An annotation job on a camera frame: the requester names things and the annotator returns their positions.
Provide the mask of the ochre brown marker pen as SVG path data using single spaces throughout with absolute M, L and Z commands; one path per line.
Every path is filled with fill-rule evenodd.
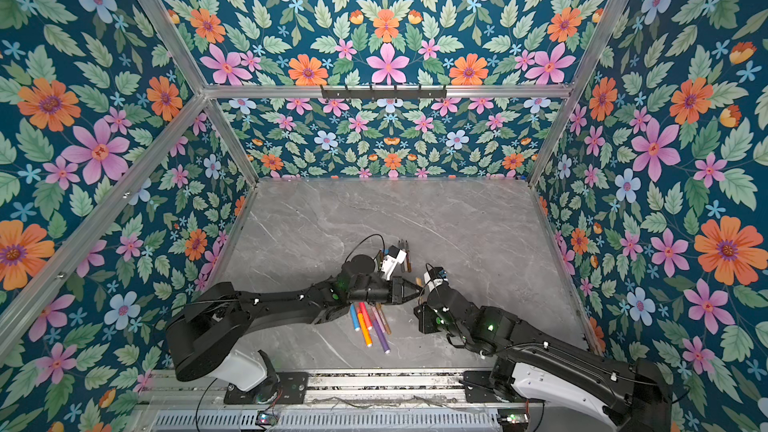
M 376 307 L 379 309 L 379 311 L 380 311 L 380 313 L 381 313 L 381 315 L 383 317 L 383 321 L 384 321 L 384 324 L 386 326 L 386 334 L 391 335 L 392 334 L 392 330 L 391 330 L 389 322 L 388 322 L 388 320 L 387 320 L 387 318 L 386 318 L 386 316 L 384 314 L 383 306 L 380 303 L 376 303 L 376 304 L 378 304 Z

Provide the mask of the olive green marker pen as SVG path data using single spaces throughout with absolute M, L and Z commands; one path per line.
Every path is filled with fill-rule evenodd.
M 404 241 L 404 251 L 406 253 L 405 257 L 405 270 L 407 273 L 412 273 L 412 264 L 411 264 L 411 255 L 410 255 L 410 247 L 407 240 Z

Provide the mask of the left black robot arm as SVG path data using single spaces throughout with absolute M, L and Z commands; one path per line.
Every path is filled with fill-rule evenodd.
M 235 346 L 244 335 L 292 324 L 323 324 L 347 315 L 358 302 L 400 305 L 420 293 L 416 283 L 379 272 L 375 260 L 364 254 L 346 260 L 337 275 L 294 291 L 258 293 L 217 283 L 185 305 L 166 327 L 175 377 L 180 382 L 215 377 L 250 391 L 268 373 L 262 362 L 236 357 Z

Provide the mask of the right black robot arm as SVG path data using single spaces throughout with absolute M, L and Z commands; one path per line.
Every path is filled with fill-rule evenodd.
M 489 387 L 588 415 L 615 431 L 669 431 L 673 393 L 656 363 L 626 362 L 559 340 L 519 316 L 479 307 L 444 279 L 428 279 L 414 312 L 425 334 L 443 332 L 459 349 L 494 359 Z

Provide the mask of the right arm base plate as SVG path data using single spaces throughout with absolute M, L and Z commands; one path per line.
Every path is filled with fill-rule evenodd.
M 518 393 L 513 387 L 514 382 L 511 373 L 485 369 L 466 370 L 459 380 L 465 400 L 469 403 L 544 403 L 541 399 L 527 398 Z

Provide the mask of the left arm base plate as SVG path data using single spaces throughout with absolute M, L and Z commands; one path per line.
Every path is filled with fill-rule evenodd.
M 268 376 L 250 391 L 230 384 L 223 402 L 226 405 L 297 405 L 304 402 L 308 391 L 307 372 L 278 372 Z

